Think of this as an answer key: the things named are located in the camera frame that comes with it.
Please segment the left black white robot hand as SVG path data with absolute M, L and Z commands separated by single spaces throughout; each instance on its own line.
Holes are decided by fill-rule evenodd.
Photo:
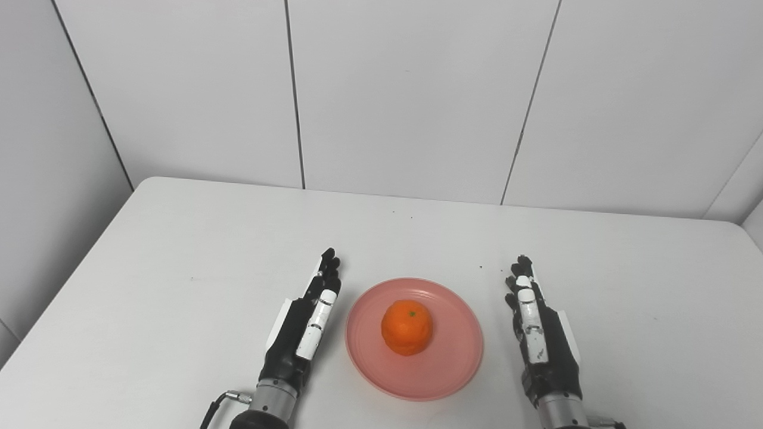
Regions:
M 265 345 L 260 382 L 272 380 L 295 397 L 302 394 L 341 287 L 340 258 L 328 248 L 303 296 L 284 300 Z

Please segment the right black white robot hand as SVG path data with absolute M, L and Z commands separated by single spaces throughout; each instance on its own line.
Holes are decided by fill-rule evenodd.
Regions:
M 519 255 L 505 282 L 505 301 L 513 311 L 513 333 L 524 363 L 525 395 L 534 407 L 551 394 L 582 399 L 578 360 L 562 314 L 546 303 L 531 258 Z

